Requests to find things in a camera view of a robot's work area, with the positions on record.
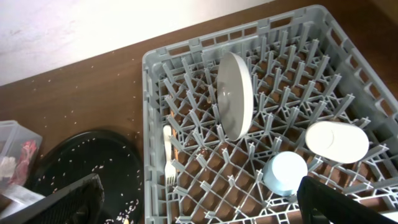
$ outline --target plastic dish rack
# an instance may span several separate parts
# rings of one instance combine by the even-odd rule
[[[216,103],[225,52],[247,62],[254,90],[252,125],[238,141],[225,136]],[[262,182],[261,169],[280,151],[300,154],[308,175],[359,203],[398,209],[398,102],[323,6],[152,50],[142,61],[146,223],[300,218],[296,196],[273,194]],[[363,159],[339,164],[309,151],[306,128],[323,120],[364,129]],[[176,131],[173,187],[164,185],[165,124]]]

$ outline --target wooden surface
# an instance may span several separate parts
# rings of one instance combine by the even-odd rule
[[[312,4],[332,13],[397,97],[398,27],[371,1],[276,0],[0,86],[0,120],[17,120],[43,136],[40,154],[73,134],[108,128],[133,141],[142,156],[141,58],[147,51]]]

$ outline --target cup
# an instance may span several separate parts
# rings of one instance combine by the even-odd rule
[[[294,152],[281,152],[263,168],[263,181],[269,190],[280,196],[295,194],[301,179],[307,175],[304,159]]]

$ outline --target white fork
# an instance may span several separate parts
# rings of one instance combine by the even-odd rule
[[[164,167],[164,174],[166,179],[166,186],[173,186],[175,183],[175,167],[172,165],[172,143],[170,137],[172,135],[172,128],[170,125],[163,127],[164,150],[166,153],[166,166]]]

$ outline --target fork handle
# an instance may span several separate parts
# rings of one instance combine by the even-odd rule
[[[166,154],[166,162],[172,160],[172,143],[170,142],[170,137],[172,135],[172,128],[170,125],[165,125],[163,127],[163,139],[164,139],[164,150]]]

